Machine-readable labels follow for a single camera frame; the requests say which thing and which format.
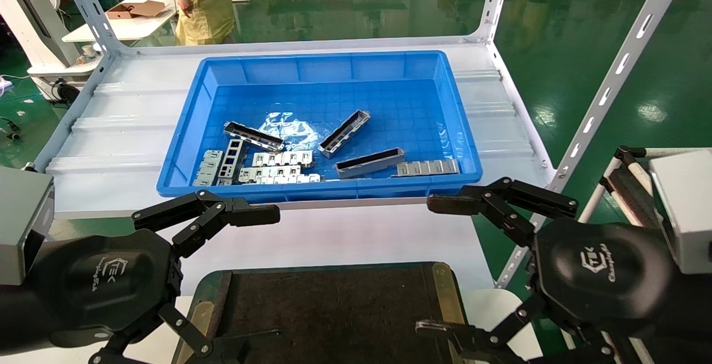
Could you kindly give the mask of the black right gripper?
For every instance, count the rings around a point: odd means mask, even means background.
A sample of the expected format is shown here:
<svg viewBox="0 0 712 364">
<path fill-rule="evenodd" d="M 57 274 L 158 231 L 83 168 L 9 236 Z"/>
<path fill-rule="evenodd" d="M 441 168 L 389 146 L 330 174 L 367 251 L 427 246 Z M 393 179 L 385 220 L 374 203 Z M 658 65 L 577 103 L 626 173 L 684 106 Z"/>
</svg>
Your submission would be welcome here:
<svg viewBox="0 0 712 364">
<path fill-rule="evenodd" d="M 552 220 L 535 226 L 516 207 Z M 446 340 L 465 360 L 488 363 L 614 363 L 605 341 L 528 361 L 508 342 L 550 306 L 575 325 L 603 331 L 648 331 L 665 304 L 676 263 L 658 230 L 635 225 L 581 224 L 577 200 L 503 177 L 486 186 L 463 186 L 457 194 L 432 194 L 427 208 L 437 214 L 483 215 L 519 247 L 533 247 L 536 286 L 532 295 L 493 331 L 471 325 L 422 320 L 416 334 Z"/>
</svg>

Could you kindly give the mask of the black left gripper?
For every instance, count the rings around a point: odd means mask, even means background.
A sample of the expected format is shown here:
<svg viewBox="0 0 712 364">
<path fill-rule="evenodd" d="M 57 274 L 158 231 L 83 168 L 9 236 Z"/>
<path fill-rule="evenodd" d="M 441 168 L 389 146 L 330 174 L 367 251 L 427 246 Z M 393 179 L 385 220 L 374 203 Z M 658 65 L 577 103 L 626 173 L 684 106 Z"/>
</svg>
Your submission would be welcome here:
<svg viewBox="0 0 712 364">
<path fill-rule="evenodd" d="M 33 294 L 49 343 L 78 348 L 108 335 L 107 345 L 89 363 L 142 363 L 124 356 L 125 349 L 163 322 L 193 351 L 186 363 L 246 362 L 252 337 L 278 336 L 280 330 L 209 340 L 169 303 L 180 295 L 180 258 L 193 255 L 227 225 L 269 225 L 280 219 L 278 206 L 253 206 L 244 198 L 223 199 L 201 189 L 134 212 L 132 234 L 46 243 L 33 265 Z M 172 245 L 154 233 L 183 222 L 189 224 L 174 235 Z"/>
</svg>

